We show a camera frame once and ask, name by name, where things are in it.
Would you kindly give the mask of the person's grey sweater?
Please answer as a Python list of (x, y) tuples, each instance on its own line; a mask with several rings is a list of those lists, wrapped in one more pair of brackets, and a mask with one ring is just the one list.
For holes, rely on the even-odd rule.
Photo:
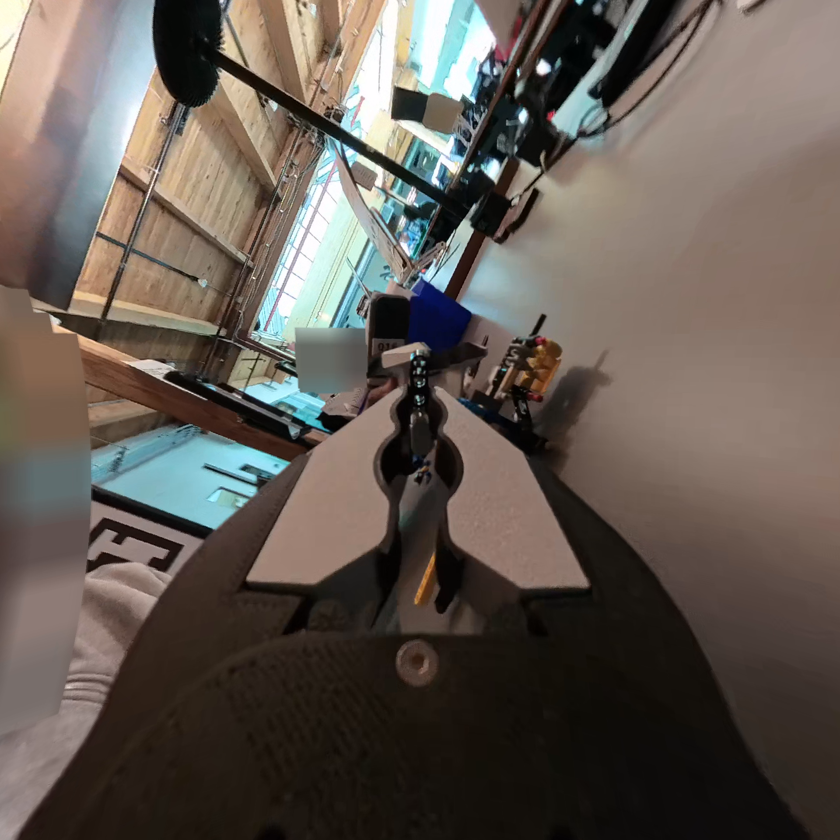
[(121, 663), (172, 576), (143, 563), (86, 575), (69, 672), (56, 713), (1, 739), (1, 838), (17, 838), (98, 718)]

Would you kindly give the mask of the framed marker sign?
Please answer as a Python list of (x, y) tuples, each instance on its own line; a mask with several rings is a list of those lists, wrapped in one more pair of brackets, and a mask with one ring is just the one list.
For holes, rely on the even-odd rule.
[(212, 532), (194, 521), (92, 486), (87, 572), (137, 563), (173, 576)]

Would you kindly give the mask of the black lamp with pole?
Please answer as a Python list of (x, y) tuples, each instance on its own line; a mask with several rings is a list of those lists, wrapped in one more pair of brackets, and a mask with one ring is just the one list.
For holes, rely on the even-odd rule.
[(435, 185), (375, 150), (338, 123), (279, 89), (222, 51), (224, 16), (215, 1), (154, 2), (152, 35), (154, 56), (163, 83), (178, 103), (196, 109), (208, 104), (219, 86), (219, 74), (245, 84), (337, 144), (417, 189), (436, 202), (449, 216), (467, 217), (469, 209)]

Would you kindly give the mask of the wooden beam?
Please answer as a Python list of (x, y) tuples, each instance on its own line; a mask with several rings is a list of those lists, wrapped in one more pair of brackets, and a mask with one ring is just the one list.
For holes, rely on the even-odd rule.
[(328, 437), (312, 431), (286, 441), (275, 434), (251, 426), (234, 410), (209, 402), (172, 383), (132, 366), (133, 357), (108, 346), (77, 336), (85, 383), (117, 397), (171, 416), (184, 424), (257, 449), (268, 455), (292, 461)]

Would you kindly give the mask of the yellow black lego model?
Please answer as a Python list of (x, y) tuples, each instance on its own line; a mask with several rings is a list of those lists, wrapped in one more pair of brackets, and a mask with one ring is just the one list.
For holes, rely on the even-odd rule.
[(535, 431), (531, 405), (543, 403), (562, 358), (560, 345), (543, 332), (546, 318), (540, 314), (529, 333), (510, 341), (487, 383), (468, 399), (481, 419), (526, 455), (547, 443)]

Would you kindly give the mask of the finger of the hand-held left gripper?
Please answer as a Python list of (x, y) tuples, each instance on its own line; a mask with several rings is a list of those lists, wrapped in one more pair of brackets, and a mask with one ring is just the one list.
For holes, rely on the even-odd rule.
[(392, 371), (397, 367), (409, 364), (415, 357), (427, 358), (431, 354), (430, 348), (424, 342), (406, 343), (381, 354), (383, 371)]
[(453, 348), (435, 351), (429, 355), (430, 370), (448, 370), (463, 364), (479, 364), (487, 357), (488, 349), (482, 345), (457, 345)]

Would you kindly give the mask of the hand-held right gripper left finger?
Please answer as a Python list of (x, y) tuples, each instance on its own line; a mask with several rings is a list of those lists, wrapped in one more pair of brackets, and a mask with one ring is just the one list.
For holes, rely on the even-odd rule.
[(398, 437), (402, 388), (308, 455), (246, 575), (258, 592), (340, 602), (349, 613), (381, 606), (396, 535), (382, 453)]

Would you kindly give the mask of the blue storage bin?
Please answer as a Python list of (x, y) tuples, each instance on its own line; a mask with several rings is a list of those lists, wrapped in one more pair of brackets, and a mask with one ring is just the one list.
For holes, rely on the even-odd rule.
[(460, 344), (473, 315), (425, 279), (411, 289), (407, 343), (424, 343), (442, 353)]

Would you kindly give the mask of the black lego beam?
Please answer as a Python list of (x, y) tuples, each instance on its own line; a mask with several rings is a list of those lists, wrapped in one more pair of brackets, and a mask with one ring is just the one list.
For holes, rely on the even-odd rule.
[(414, 467), (413, 483), (418, 487), (431, 480), (431, 461), (429, 455), (434, 448), (434, 435), (429, 416), (431, 392), (428, 374), (431, 351), (425, 344), (420, 344), (412, 353), (409, 362), (408, 395), (411, 404), (408, 437), (409, 448)]

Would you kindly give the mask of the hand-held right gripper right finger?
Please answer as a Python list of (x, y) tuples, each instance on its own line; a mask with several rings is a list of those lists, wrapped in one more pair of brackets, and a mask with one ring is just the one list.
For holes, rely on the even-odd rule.
[(434, 608), (489, 617), (508, 605), (589, 595), (525, 454), (440, 387), (434, 473), (446, 500), (434, 546)]

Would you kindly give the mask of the white tilted board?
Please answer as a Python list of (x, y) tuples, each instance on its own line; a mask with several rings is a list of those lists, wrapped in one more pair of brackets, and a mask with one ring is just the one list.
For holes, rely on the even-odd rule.
[(342, 148), (335, 140), (330, 140), (335, 156), (339, 180), (343, 194), (353, 210), (357, 221), (373, 246), (385, 260), (393, 273), (395, 282), (404, 287), (417, 273), (417, 266), (400, 246), (397, 239), (382, 221), (381, 216), (365, 202), (360, 188), (352, 177), (350, 166)]

